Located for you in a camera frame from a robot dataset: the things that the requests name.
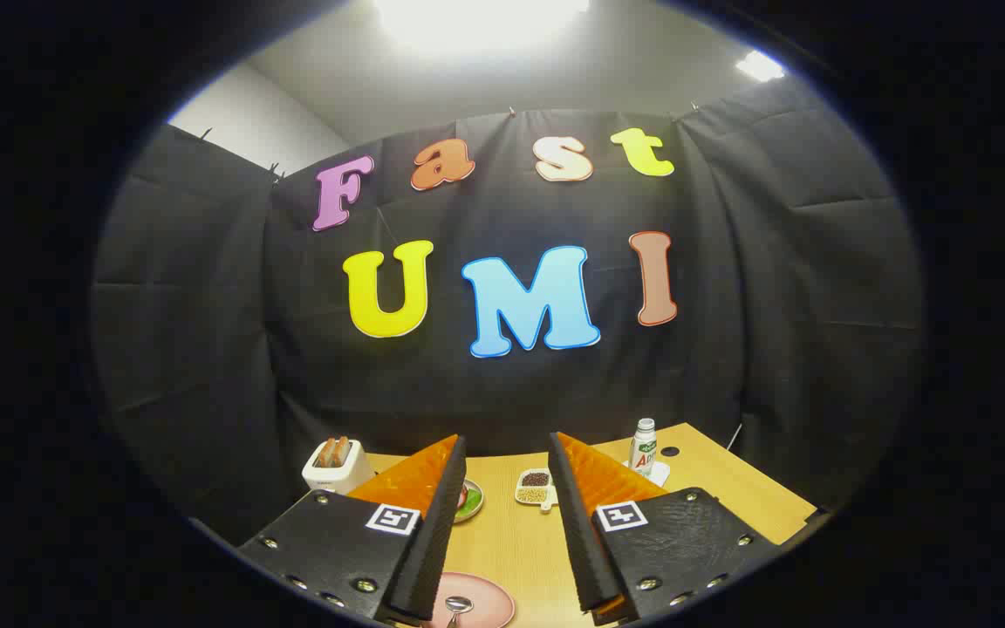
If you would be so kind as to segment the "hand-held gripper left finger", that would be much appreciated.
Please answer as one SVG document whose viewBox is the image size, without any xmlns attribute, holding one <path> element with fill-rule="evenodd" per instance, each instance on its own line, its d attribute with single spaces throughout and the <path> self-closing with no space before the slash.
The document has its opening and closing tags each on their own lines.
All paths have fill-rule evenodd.
<svg viewBox="0 0 1005 628">
<path fill-rule="evenodd" d="M 311 490 L 239 554 L 356 623 L 421 625 L 434 615 L 466 472 L 466 441 L 451 434 L 351 492 Z"/>
</svg>

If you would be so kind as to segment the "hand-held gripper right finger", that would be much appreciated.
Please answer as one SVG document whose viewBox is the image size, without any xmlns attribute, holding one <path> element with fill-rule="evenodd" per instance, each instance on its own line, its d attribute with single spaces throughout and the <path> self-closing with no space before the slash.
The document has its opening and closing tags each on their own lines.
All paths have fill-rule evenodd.
<svg viewBox="0 0 1005 628">
<path fill-rule="evenodd" d="M 706 489 L 658 488 L 569 434 L 550 435 L 548 469 L 576 596 L 595 625 L 702 603 L 783 551 Z"/>
</svg>

